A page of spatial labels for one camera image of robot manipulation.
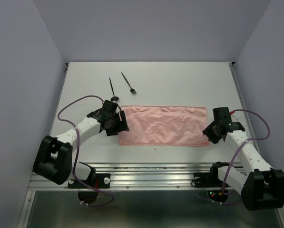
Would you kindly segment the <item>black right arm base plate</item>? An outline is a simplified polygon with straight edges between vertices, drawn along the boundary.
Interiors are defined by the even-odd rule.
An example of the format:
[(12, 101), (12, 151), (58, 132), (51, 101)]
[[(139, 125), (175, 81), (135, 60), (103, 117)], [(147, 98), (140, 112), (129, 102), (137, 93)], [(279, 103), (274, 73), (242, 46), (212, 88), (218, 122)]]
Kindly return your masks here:
[(216, 162), (212, 164), (209, 172), (195, 172), (191, 185), (196, 188), (218, 188), (222, 187), (222, 181), (218, 178), (218, 169), (228, 167), (227, 162)]

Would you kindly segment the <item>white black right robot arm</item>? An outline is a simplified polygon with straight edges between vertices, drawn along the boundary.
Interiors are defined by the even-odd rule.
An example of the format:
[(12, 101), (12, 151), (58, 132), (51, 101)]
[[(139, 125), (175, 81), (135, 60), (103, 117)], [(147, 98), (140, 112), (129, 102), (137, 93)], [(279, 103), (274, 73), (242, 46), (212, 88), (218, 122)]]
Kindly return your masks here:
[(212, 164), (208, 173), (196, 174), (195, 187), (219, 188), (209, 192), (211, 200), (225, 203), (231, 187), (249, 211), (279, 209), (284, 206), (284, 172), (274, 169), (253, 145), (240, 122), (232, 120), (228, 107), (213, 109), (214, 120), (203, 130), (208, 140), (223, 140), (235, 153), (230, 162)]

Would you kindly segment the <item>pink satin napkin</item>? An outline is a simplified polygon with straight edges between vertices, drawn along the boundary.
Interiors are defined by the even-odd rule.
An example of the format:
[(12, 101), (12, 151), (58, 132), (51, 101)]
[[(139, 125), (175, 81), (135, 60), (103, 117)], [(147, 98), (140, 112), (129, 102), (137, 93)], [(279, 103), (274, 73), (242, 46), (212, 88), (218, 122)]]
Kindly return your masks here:
[(121, 146), (206, 146), (205, 107), (124, 106), (128, 132), (118, 135)]

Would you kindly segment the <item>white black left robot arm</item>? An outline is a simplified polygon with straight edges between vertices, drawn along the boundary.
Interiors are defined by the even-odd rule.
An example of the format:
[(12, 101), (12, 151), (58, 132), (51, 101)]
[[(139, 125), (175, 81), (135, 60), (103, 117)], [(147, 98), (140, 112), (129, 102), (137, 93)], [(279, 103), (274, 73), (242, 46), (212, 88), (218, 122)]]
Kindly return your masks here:
[(73, 172), (72, 153), (89, 138), (106, 132), (107, 136), (129, 131), (125, 112), (112, 101), (105, 100), (100, 109), (89, 114), (63, 134), (45, 136), (39, 146), (32, 171), (49, 181), (61, 185)]

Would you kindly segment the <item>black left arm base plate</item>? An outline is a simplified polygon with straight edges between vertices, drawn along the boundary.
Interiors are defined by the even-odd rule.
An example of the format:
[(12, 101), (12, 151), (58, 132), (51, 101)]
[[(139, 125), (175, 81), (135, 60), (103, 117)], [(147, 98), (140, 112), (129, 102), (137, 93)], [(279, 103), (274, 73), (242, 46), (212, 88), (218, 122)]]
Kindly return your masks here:
[[(86, 180), (82, 182), (86, 185), (91, 186), (95, 189), (109, 189), (110, 188), (110, 173), (97, 173), (92, 176), (89, 176)], [(73, 183), (68, 183), (69, 189), (87, 189), (87, 187), (77, 180), (74, 180)]]

